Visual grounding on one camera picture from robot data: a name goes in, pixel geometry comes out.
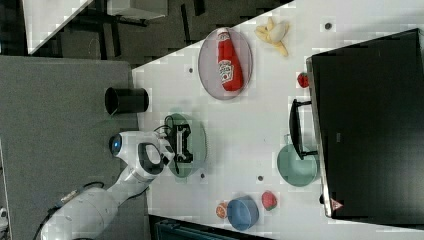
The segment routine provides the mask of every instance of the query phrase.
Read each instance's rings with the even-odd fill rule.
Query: red ketchup bottle
[[[218,29],[218,41],[218,65],[222,86],[226,91],[237,91],[243,87],[243,73],[226,28]]]

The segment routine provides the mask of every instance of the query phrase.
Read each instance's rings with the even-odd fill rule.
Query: light green bowl
[[[313,182],[318,173],[315,156],[297,155],[292,144],[283,147],[278,154],[277,167],[283,179],[295,187],[304,187]]]

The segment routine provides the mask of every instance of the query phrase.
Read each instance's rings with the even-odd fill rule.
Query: table surface
[[[22,0],[28,54],[33,54],[93,0]]]
[[[276,23],[290,22],[284,40],[287,58],[254,34],[270,16]],[[331,30],[324,29],[327,22],[333,24]],[[306,59],[416,27],[424,27],[424,3],[415,0],[294,1],[234,27],[247,38],[254,66],[248,89],[230,101],[216,100],[202,87],[197,72],[202,42],[134,69],[135,87],[147,89],[151,98],[148,111],[138,115],[140,129],[151,131],[168,114],[180,111],[203,122],[209,145],[207,164],[185,182],[176,180],[169,169],[153,181],[149,214],[236,231],[228,219],[216,217],[215,208],[221,201],[248,194],[255,199],[260,218],[247,234],[272,239],[422,239],[424,232],[411,229],[329,219],[318,202],[319,179],[296,188],[276,168],[284,135],[289,133],[291,103],[295,98],[309,99],[309,90],[296,82],[297,75],[306,72]],[[311,108],[301,111],[305,145],[316,149]],[[265,190],[278,198],[271,212],[260,203]]]

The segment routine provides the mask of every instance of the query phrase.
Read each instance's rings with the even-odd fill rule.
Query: black cup
[[[145,112],[149,107],[149,95],[143,88],[108,88],[105,94],[105,106],[110,115]]]

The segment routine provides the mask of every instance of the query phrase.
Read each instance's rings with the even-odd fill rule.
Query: white plate
[[[243,87],[234,92],[226,91],[221,83],[218,71],[218,41],[217,30],[211,32],[203,42],[199,54],[199,76],[206,91],[219,100],[229,100],[237,97],[249,84],[252,75],[252,52],[242,34],[228,28],[231,41],[236,50],[243,72]]]

